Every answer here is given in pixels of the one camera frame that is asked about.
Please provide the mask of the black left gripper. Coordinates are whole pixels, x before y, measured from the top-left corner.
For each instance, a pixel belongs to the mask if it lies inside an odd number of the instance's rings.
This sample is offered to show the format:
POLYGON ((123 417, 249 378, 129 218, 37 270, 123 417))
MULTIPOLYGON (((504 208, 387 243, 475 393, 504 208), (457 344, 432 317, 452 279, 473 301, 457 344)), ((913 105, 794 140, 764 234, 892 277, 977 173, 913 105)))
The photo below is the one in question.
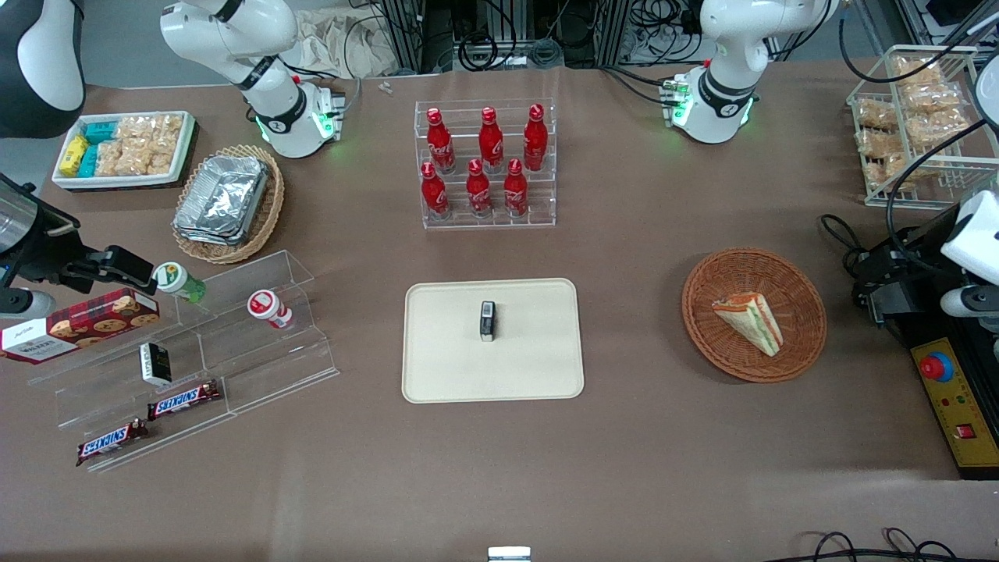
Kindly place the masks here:
POLYGON ((912 313, 910 283, 931 283, 939 291, 965 285, 963 267, 942 253, 953 231, 953 225, 894 225, 889 247, 849 250, 849 274, 857 283, 857 306, 867 310, 875 325, 912 313), (895 270, 893 252, 901 256, 895 261, 895 270), (892 283, 875 284, 888 278, 892 283))

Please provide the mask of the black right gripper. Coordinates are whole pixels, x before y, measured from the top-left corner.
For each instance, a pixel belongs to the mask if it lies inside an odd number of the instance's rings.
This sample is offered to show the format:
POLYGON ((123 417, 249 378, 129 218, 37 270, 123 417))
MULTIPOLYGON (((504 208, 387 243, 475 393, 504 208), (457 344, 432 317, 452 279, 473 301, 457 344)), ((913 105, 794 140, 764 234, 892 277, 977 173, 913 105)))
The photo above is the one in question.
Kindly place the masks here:
POLYGON ((6 286, 20 276, 87 294, 96 282, 107 278, 155 295, 156 265, 117 245, 100 253, 100 263, 94 261, 96 250, 83 244, 79 221, 35 197, 34 190, 31 183, 2 179, 2 281, 6 286))

